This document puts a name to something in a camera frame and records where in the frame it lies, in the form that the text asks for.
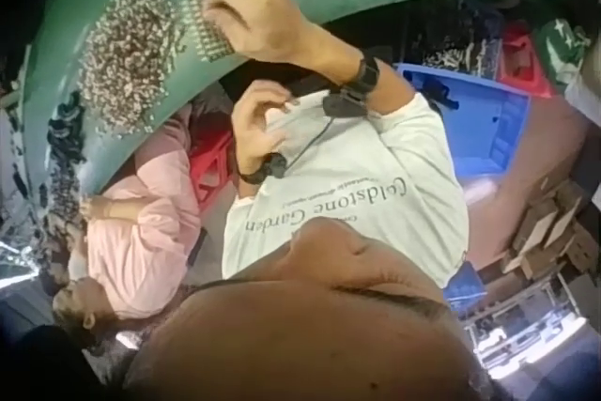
white long-sleeve shirt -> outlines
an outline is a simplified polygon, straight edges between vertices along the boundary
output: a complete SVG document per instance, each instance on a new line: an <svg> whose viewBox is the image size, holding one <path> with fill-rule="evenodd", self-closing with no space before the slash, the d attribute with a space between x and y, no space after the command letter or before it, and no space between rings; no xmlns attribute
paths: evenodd
<svg viewBox="0 0 601 401"><path fill-rule="evenodd" d="M326 94L299 99L288 114L270 111L268 131L286 130L278 150L288 162L326 127ZM268 177L256 197L237 199L225 227L223 277L275 251L316 216L388 243L447 285L467 251L468 210L442 121L421 94L385 116L335 119L284 178Z"/></svg>

woman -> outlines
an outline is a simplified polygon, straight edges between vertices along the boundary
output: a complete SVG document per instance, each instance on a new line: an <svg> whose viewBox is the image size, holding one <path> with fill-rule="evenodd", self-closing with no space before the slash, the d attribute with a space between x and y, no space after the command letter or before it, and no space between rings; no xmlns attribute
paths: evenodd
<svg viewBox="0 0 601 401"><path fill-rule="evenodd" d="M56 294L53 310L83 346L118 320L158 314L184 277L200 232L187 152L190 113L187 105L142 144L134 175L81 203L88 227L85 234L71 229L69 264L75 271L79 261L81 274Z"/></svg>

black watch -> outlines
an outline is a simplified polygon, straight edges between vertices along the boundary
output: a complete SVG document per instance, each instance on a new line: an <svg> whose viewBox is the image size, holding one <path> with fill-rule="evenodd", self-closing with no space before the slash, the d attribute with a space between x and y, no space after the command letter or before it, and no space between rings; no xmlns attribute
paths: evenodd
<svg viewBox="0 0 601 401"><path fill-rule="evenodd" d="M268 176L276 178L284 177L287 161L279 152L271 152L265 157L261 167L252 174L242 174L238 169L238 174L242 180L250 185L262 184Z"/></svg>
<svg viewBox="0 0 601 401"><path fill-rule="evenodd" d="M330 117L361 117L367 115L367 96L376 88L379 67L376 59L363 54L355 78L331 91L323 100L323 109Z"/></svg>

earphone cable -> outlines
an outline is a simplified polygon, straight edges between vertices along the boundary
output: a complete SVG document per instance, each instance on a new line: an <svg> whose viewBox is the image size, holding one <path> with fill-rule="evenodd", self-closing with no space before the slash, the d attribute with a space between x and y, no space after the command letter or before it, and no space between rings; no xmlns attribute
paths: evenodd
<svg viewBox="0 0 601 401"><path fill-rule="evenodd" d="M321 138L330 128L332 122L334 122L334 118L331 117L330 121L328 121L328 124L326 124L326 127L323 128L323 130L318 133L316 136L314 136L311 141L309 141L309 143L307 143L305 145L305 147L297 154L297 156L294 158L294 160L286 167L286 171L288 171L293 165L294 163L296 163L304 154L307 150L309 150L309 147L311 147L312 145L314 145L317 140L319 140L319 138Z"/></svg>

red container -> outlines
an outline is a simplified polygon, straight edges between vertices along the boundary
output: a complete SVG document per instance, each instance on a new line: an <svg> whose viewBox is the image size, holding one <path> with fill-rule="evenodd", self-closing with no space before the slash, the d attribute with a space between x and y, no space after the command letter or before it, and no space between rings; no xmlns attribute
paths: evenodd
<svg viewBox="0 0 601 401"><path fill-rule="evenodd" d="M230 155L234 143L230 116L209 113L196 120L190 154L190 175L200 210L206 210L234 173Z"/></svg>
<svg viewBox="0 0 601 401"><path fill-rule="evenodd" d="M551 98L555 90L548 82L524 23L509 23L503 30L501 63L497 81L533 96Z"/></svg>

